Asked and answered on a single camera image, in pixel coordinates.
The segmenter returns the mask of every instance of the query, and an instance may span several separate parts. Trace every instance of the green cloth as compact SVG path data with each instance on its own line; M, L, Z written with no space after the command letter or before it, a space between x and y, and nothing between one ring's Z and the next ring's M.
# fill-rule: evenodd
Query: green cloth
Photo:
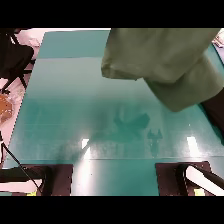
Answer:
M172 111L203 102L223 88L221 75L204 54L220 28L112 28L102 74L144 78Z

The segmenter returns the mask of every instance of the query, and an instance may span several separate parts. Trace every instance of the yellow label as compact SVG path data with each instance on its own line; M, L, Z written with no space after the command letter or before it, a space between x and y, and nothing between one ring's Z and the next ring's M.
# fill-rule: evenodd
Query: yellow label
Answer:
M34 191L34 192L32 192L32 193L27 194L26 196L37 196L37 192Z
M195 196L205 196L205 191L202 188L194 189Z

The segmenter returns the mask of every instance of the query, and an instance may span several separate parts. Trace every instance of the white floor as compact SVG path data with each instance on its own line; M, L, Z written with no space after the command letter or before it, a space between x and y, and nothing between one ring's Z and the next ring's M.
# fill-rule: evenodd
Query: white floor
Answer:
M34 49L34 59L37 57L39 52L44 34L46 32L53 32L53 31L76 31L76 30L110 30L110 28L33 28L30 30L21 31L17 35L17 39L20 44L22 45L29 45L32 46ZM31 74L25 75L26 83L29 82ZM7 80L0 79L0 88L7 82ZM2 136L4 139L5 144L8 146L11 135L14 129L14 125L20 110L20 106L22 103L22 99L25 93L23 85L21 84L19 78L17 78L8 88L11 93L10 95L15 98L15 105L14 105L14 114L13 117L6 121L4 124L0 125L0 130L2 132Z

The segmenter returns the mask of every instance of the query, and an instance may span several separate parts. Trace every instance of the black chair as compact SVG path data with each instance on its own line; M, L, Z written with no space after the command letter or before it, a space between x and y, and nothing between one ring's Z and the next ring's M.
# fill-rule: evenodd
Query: black chair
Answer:
M14 42L15 45L20 46L20 50L22 50L21 52L25 52L24 50L26 50L26 56L23 58L22 64L21 63L17 63L13 68L10 68L9 71L6 71L7 74L7 78L8 82L3 86L2 89L0 89L1 93L5 93L5 94L9 94L10 91L7 90L7 88L9 87L9 85L11 85L11 83L17 78L19 77L24 88L27 88L26 82L24 80L24 75L25 74L29 74L32 72L32 70L25 70L28 64L34 64L35 60L31 60L34 54L34 50L32 49L32 47L30 46L26 46L26 45L20 45L16 36L14 35L14 33L6 33L6 35ZM0 78L5 78L5 74L0 74Z

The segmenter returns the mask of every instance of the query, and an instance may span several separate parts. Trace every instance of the teal tabletop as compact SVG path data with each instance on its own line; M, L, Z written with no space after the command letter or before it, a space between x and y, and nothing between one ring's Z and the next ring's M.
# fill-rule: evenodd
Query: teal tabletop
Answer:
M45 35L9 146L17 159L74 164L71 195L158 195L156 162L207 160L224 178L219 132L198 105L173 113L143 80L102 77L107 37ZM206 53L224 77L212 45Z

